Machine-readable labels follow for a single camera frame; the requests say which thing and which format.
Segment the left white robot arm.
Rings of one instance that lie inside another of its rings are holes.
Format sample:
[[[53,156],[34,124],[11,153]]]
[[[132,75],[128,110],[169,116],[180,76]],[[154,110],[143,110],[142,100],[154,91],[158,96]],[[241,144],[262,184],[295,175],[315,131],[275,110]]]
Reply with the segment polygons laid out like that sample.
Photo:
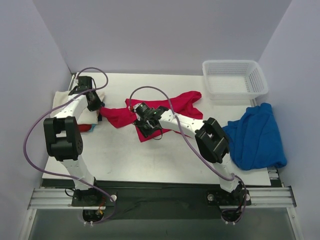
[[[54,117],[43,122],[46,149],[49,156],[54,157],[74,176],[74,197],[84,200],[88,205],[97,205],[103,195],[95,189],[95,177],[88,170],[82,158],[84,148],[81,132],[77,123],[84,109],[98,110],[101,101],[90,86],[76,86],[68,94],[66,105]]]

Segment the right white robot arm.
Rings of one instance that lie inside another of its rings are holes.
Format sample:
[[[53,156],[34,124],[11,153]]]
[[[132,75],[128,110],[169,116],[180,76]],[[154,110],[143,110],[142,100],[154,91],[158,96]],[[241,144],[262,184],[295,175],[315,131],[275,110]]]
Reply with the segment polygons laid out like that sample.
[[[134,125],[143,137],[170,130],[182,135],[193,153],[219,178],[222,200],[233,204],[242,193],[244,184],[231,167],[229,139],[216,119],[195,119],[175,113],[165,106],[149,107],[145,102],[130,108],[135,113]]]

